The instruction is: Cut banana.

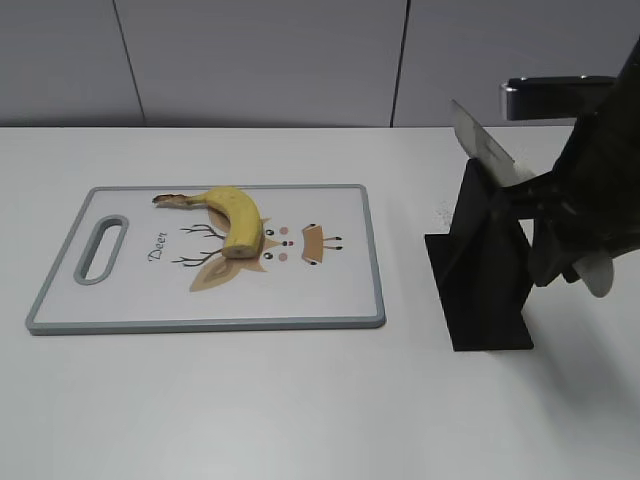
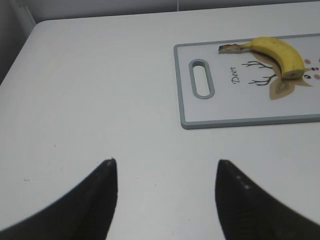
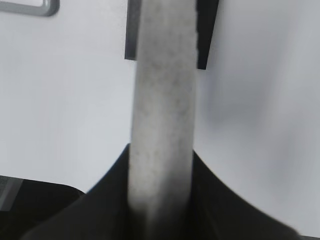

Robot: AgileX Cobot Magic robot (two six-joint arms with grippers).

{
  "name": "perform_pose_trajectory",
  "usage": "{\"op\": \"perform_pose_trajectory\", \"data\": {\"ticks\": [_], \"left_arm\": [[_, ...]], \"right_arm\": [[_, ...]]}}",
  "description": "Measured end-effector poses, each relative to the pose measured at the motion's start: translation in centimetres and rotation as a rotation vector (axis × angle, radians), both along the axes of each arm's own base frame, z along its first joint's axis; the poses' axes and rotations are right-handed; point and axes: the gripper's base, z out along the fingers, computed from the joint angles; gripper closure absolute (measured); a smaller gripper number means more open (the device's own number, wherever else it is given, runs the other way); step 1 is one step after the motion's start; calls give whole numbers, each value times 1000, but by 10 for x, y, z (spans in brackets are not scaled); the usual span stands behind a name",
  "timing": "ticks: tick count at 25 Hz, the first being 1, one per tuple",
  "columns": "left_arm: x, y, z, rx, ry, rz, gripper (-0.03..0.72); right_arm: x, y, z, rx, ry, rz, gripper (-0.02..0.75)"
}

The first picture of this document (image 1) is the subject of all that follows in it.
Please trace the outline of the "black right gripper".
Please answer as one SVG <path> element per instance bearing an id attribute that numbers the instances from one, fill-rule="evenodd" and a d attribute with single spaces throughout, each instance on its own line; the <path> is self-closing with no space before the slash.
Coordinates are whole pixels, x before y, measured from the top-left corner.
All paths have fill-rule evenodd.
<path id="1" fill-rule="evenodd" d="M 516 219 L 535 219 L 529 274 L 537 287 L 558 276 L 577 282 L 573 263 L 583 255 L 638 250 L 639 112 L 579 117 L 553 172 L 501 192 Z"/>

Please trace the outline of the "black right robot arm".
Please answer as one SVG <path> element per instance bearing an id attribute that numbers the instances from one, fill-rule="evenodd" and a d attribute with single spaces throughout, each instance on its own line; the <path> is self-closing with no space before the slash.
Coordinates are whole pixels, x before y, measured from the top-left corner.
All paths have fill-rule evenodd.
<path id="1" fill-rule="evenodd" d="M 611 284 L 613 259 L 639 247 L 639 50 L 615 77 L 511 78 L 503 94 L 508 120 L 575 121 L 551 170 L 506 190 L 534 221 L 534 283 L 574 282 L 577 262 L 594 255 Z"/>

